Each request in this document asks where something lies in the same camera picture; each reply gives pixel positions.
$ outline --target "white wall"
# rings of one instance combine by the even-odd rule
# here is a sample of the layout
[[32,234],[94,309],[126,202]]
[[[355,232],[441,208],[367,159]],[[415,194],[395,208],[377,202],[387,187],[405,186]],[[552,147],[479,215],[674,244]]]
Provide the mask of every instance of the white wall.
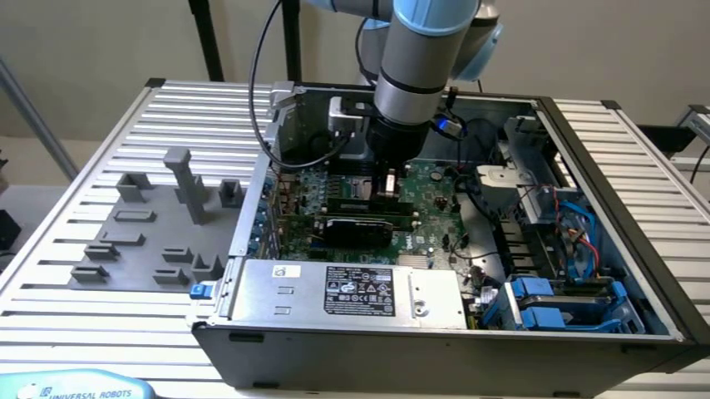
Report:
[[[244,81],[272,2],[212,0],[227,79]],[[639,123],[710,104],[710,1],[499,0],[487,91],[614,99]],[[260,81],[285,78],[280,19]],[[303,6],[304,79],[355,82],[357,19]],[[204,80],[186,0],[0,0],[0,53],[60,137],[100,140],[152,76]],[[30,132],[0,96],[0,135]]]

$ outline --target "label sticker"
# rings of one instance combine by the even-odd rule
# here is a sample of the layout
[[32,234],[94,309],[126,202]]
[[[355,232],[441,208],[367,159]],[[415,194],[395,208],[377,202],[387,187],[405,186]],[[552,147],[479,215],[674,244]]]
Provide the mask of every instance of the label sticker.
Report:
[[323,309],[328,314],[393,317],[393,302],[389,268],[327,267]]
[[271,277],[275,278],[299,278],[300,277],[300,265],[299,264],[276,264],[273,265],[273,271]]

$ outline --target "warning label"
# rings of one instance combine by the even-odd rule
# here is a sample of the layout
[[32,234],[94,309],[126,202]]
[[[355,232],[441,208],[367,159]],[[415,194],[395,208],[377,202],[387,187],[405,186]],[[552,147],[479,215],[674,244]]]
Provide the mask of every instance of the warning label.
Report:
[[393,304],[391,269],[327,267],[323,309],[329,314],[393,317]]

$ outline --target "motherboard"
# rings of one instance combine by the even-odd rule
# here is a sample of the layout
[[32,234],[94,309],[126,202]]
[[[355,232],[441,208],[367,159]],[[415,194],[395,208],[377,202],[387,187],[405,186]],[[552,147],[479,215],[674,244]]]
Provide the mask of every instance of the motherboard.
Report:
[[405,177],[399,180],[399,201],[411,203],[411,214],[380,218],[368,214],[353,218],[392,223],[391,242],[381,248],[328,248],[313,227],[323,219],[340,218],[341,215],[328,212],[327,205],[333,199],[369,197],[368,176],[336,175],[328,172],[327,166],[304,170],[297,175],[283,175],[279,183],[281,259],[456,268],[461,259],[444,249],[464,235],[453,189],[457,173],[451,172],[451,165],[433,161],[412,161],[407,168]]

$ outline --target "aluminum extrusion table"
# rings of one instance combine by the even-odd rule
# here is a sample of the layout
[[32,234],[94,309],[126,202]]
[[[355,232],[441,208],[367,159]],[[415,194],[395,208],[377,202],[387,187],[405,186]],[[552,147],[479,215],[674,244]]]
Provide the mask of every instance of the aluminum extrusion table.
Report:
[[[259,86],[261,126],[271,119],[268,102],[269,87]],[[622,111],[599,101],[556,104],[687,295],[710,317],[707,202]],[[304,397],[303,392],[235,391],[220,381],[184,321],[192,306],[185,294],[52,288],[69,281],[72,264],[108,217],[121,173],[144,172],[153,183],[174,183],[161,157],[176,145],[192,151],[189,166],[206,185],[229,177],[247,186],[260,148],[245,85],[165,81],[142,89],[0,275],[0,372],[96,367],[142,378],[161,397]],[[639,375],[598,397],[707,398],[710,360],[672,375]]]

